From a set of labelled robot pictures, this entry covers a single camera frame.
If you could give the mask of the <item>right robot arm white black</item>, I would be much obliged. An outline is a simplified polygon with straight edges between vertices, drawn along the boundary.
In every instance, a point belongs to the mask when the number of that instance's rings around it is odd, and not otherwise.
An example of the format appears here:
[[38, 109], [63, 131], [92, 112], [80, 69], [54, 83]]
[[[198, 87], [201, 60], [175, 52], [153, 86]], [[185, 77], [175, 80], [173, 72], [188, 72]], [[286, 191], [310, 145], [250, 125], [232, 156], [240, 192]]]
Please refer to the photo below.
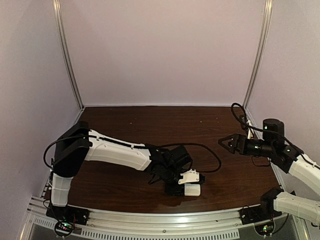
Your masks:
[[[275, 118], [262, 122], [262, 139], [232, 134], [218, 140], [218, 144], [231, 154], [268, 158], [280, 168], [311, 188], [320, 192], [320, 166], [301, 149], [285, 139], [285, 125]], [[282, 189], [273, 188], [260, 198], [260, 206], [267, 215], [283, 212], [320, 224], [320, 203], [315, 200], [293, 195]]]

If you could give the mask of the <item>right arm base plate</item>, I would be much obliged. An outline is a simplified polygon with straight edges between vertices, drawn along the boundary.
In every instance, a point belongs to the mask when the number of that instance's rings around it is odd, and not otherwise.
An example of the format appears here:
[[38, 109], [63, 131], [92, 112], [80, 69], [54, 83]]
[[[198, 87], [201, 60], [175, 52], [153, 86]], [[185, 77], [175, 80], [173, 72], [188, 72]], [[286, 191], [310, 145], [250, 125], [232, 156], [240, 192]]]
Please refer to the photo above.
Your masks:
[[242, 225], [272, 220], [273, 218], [282, 215], [280, 211], [267, 212], [260, 204], [256, 206], [245, 205], [238, 211], [238, 213]]

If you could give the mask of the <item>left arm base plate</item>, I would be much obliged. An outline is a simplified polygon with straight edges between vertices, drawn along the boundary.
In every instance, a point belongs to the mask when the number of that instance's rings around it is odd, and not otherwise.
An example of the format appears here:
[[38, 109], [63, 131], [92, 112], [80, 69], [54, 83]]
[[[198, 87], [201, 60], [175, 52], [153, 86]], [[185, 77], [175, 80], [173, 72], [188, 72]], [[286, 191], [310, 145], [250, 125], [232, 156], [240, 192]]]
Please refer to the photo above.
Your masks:
[[76, 225], [87, 224], [89, 218], [90, 211], [85, 208], [73, 207], [73, 206], [52, 206], [51, 204], [48, 206], [46, 211], [46, 216], [54, 218], [55, 220], [68, 222]]

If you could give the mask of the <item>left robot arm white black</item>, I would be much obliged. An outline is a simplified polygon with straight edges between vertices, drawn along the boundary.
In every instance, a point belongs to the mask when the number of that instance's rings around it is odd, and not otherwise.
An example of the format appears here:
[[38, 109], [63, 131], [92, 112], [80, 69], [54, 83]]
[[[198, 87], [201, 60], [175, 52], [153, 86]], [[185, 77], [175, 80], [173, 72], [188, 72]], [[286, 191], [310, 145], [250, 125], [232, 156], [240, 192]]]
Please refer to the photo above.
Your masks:
[[198, 197], [201, 194], [199, 173], [185, 170], [191, 157], [182, 145], [169, 150], [143, 143], [130, 143], [105, 136], [79, 121], [57, 141], [51, 164], [51, 204], [66, 207], [72, 179], [85, 161], [111, 163], [147, 172], [165, 183], [169, 196]]

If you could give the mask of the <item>white remote control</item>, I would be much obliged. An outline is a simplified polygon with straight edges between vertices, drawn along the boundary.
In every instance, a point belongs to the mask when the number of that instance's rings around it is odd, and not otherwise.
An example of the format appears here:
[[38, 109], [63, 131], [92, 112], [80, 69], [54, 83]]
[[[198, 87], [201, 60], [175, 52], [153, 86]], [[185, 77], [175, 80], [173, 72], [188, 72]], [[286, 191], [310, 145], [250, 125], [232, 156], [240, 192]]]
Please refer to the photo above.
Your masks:
[[186, 197], [199, 197], [201, 195], [200, 184], [184, 184], [184, 196]]

